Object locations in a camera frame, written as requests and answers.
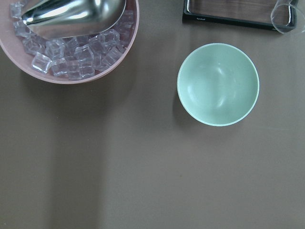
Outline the black wooden tray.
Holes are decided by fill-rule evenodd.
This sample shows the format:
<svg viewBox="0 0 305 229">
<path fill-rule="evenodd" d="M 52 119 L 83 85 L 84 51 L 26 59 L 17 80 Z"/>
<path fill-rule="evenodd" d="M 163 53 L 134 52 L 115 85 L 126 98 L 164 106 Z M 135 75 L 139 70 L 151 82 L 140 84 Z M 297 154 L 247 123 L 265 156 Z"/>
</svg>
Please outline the black wooden tray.
<svg viewBox="0 0 305 229">
<path fill-rule="evenodd" d="M 185 0 L 183 18 L 273 30 L 271 12 L 276 0 Z"/>
</svg>

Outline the mint green bowl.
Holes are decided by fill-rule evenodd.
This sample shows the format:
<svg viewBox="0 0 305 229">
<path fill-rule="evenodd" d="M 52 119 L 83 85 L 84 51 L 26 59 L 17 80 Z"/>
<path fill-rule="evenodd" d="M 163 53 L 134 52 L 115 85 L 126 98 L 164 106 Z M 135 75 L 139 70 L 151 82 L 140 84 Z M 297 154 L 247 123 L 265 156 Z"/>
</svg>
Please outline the mint green bowl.
<svg viewBox="0 0 305 229">
<path fill-rule="evenodd" d="M 210 126 L 229 126 L 246 118 L 259 90 L 259 75 L 252 60 L 225 43 L 210 43 L 192 51 L 177 76 L 183 108 Z"/>
</svg>

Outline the metal ice scoop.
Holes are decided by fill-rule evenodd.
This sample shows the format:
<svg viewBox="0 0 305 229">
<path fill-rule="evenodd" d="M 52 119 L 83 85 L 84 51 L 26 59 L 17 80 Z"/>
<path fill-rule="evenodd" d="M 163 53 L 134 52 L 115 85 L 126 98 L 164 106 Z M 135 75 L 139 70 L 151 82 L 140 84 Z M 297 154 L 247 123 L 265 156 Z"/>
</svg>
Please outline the metal ice scoop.
<svg viewBox="0 0 305 229">
<path fill-rule="evenodd" d="M 125 7 L 125 0 L 30 0 L 21 18 L 32 32 L 51 40 L 105 31 Z"/>
</svg>

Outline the clear glass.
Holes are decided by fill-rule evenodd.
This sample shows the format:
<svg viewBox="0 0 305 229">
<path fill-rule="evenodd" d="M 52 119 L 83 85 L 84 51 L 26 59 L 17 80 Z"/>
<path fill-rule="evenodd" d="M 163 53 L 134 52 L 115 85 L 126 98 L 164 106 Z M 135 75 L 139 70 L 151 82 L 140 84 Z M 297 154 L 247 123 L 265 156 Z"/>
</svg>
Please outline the clear glass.
<svg viewBox="0 0 305 229">
<path fill-rule="evenodd" d="M 277 0 L 270 17 L 273 27 L 281 34 L 305 33 L 304 0 Z"/>
</svg>

